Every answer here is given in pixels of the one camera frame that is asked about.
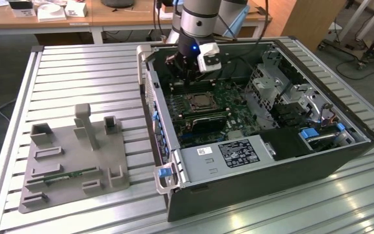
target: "metal bracket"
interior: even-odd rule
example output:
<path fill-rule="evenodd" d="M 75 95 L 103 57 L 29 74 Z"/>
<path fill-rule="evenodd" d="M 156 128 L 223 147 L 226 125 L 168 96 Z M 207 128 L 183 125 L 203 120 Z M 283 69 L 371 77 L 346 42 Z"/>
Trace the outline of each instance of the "metal bracket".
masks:
<path fill-rule="evenodd" d="M 138 82 L 139 85 L 143 84 L 142 80 L 142 63 L 147 57 L 152 54 L 152 48 L 150 45 L 139 45 L 136 47 L 136 61 L 138 61 Z"/>

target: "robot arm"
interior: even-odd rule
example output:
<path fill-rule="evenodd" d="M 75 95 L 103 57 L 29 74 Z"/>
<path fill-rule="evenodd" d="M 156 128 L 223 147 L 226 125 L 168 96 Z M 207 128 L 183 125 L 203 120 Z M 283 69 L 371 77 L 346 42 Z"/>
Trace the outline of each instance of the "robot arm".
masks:
<path fill-rule="evenodd" d="M 247 0 L 184 0 L 182 14 L 175 12 L 170 41 L 176 42 L 178 52 L 167 58 L 167 66 L 184 85 L 199 81 L 222 68 L 219 47 L 212 34 L 234 37 L 248 11 Z"/>
<path fill-rule="evenodd" d="M 178 50 L 184 56 L 196 57 L 202 73 L 222 68 L 219 47 L 212 38 L 220 3 L 222 0 L 186 0 L 183 3 Z"/>

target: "white box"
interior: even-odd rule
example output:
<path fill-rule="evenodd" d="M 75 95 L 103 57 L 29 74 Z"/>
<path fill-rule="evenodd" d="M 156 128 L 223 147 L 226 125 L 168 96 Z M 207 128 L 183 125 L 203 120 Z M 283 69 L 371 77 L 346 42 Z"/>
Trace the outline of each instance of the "white box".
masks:
<path fill-rule="evenodd" d="M 84 2 L 69 1 L 65 6 L 65 14 L 71 17 L 85 17 L 87 6 Z"/>
<path fill-rule="evenodd" d="M 342 27 L 333 22 L 329 27 L 327 34 L 325 35 L 325 39 L 327 39 L 329 41 L 334 41 L 341 31 L 342 31 Z"/>
<path fill-rule="evenodd" d="M 37 11 L 37 21 L 39 22 L 48 22 L 48 21 L 59 21 L 59 20 L 65 20 L 65 12 L 64 8 L 53 13 L 49 13 L 47 11 L 39 10 Z"/>
<path fill-rule="evenodd" d="M 36 16 L 35 10 L 33 9 L 12 9 L 15 17 L 29 17 L 29 16 Z"/>

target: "green circuit board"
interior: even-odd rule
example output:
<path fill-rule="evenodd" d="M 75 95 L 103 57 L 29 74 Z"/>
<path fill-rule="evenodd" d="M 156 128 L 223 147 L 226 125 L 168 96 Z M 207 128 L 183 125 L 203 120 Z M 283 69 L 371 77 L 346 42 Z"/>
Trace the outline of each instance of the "green circuit board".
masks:
<path fill-rule="evenodd" d="M 196 93 L 184 91 L 183 94 L 178 94 L 178 92 L 174 92 L 174 94 L 166 96 L 182 148 L 228 140 L 228 132 L 232 131 L 235 131 L 235 135 L 239 134 L 243 137 L 260 131 L 260 126 L 252 119 L 243 98 L 244 86 L 246 84 L 236 85 L 231 82 L 219 81 L 208 85 L 207 88 L 191 88 L 191 90 L 199 91 Z M 222 129 L 212 131 L 211 126 L 208 126 L 204 131 L 194 132 L 195 121 L 223 117 L 224 127 Z"/>

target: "power supply label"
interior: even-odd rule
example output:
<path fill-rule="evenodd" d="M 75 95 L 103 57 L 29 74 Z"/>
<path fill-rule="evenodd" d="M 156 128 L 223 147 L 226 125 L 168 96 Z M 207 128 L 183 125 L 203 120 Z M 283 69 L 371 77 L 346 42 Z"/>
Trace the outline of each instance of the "power supply label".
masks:
<path fill-rule="evenodd" d="M 220 144 L 219 149 L 230 168 L 260 161 L 247 139 Z"/>

